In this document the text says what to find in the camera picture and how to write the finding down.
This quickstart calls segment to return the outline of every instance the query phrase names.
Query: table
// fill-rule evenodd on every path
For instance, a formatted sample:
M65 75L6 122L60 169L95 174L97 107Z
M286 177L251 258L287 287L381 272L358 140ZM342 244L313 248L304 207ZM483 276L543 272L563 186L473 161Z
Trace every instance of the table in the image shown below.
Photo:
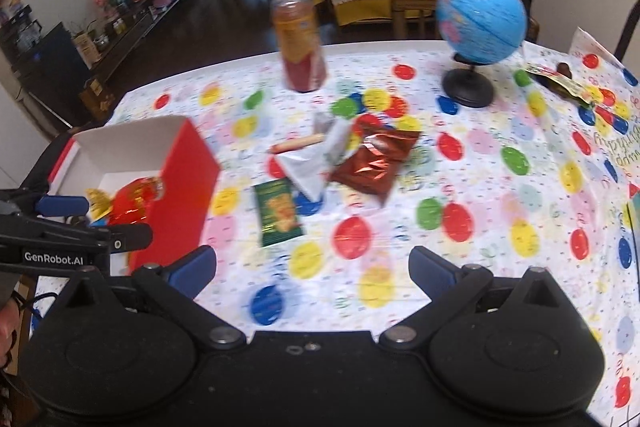
M587 74L578 52L525 49L529 60L569 61L574 74ZM507 277L544 266L606 355L591 412L615 426L640 412L637 261L622 212L640 171L623 169L614 153L640 139L640 100L622 74L606 64L589 73L600 102L630 122L621 141L602 118L538 84L515 82L519 53L482 68L497 98L470 109L441 91L442 74L455 66L445 42L324 50L329 77L317 92L284 90L280 57L268 54L160 80L117 107L110 124L188 115L223 167L202 235L217 252L218 273L196 301L248 335L258 328L377 335L429 302L408 276L414 245ZM297 194L305 235L260 248L252 186L283 176L266 149L309 134L313 110L420 130L422 137L385 207L339 184L330 184L321 206ZM358 141L353 134L350 150ZM351 248L336 244L337 231L351 237ZM41 278L38 293L63 284Z

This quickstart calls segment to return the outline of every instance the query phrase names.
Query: red snack bag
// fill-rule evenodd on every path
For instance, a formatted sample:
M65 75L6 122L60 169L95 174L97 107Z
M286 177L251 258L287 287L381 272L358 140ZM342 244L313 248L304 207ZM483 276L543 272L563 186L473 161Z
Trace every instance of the red snack bag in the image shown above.
M384 204L402 163L420 137L417 131L398 131L362 124L364 139L353 155L335 169L331 181L364 194L373 194Z
M149 204L162 198L162 180L157 177L139 178L116 192L110 225L130 225L144 222Z

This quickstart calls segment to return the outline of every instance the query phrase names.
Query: blue globe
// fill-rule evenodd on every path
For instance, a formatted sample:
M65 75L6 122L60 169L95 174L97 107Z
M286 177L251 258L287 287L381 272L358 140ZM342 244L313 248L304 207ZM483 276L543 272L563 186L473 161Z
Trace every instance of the blue globe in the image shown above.
M479 64L507 58L527 33L521 0L438 0L436 19L451 47Z

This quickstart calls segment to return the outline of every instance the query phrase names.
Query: wooden chair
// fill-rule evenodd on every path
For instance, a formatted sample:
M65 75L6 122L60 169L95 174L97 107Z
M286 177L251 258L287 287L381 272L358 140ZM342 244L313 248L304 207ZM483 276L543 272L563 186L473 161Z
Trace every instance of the wooden chair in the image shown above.
M420 38L425 39L424 20L426 17L433 18L438 0L391 0L391 15L394 24L394 37L396 40L405 40L408 37L406 27L406 12L418 11L418 28ZM436 38L440 38L438 26L435 27Z

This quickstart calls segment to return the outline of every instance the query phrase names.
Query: dining table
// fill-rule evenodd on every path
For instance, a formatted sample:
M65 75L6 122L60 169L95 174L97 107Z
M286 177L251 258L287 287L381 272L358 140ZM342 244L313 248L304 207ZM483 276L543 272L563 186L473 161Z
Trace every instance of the dining table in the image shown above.
M524 42L479 67L495 87L485 108L443 92L443 74L462 66L445 41L360 42L323 47L327 78L314 92L287 90L280 55L259 55L135 89L108 125L180 114L196 126L222 171L201 237L217 272L195 301L249 338L256 330L368 330L376 339L430 302L408 273L418 245L500 277L544 267L606 359L589 411L603 425L631 425L640 414L640 302L626 204L640 186L632 160L640 100L619 65L593 62L588 35L574 40L568 54ZM531 80L526 62L568 64L606 112ZM310 135L322 113L351 121L347 154L363 123L420 137L384 204L337 182L319 202L294 188L303 235L262 247L254 186L285 177L268 150ZM627 127L612 126L613 117ZM64 284L41 277L36 294ZM44 314L49 305L36 308Z

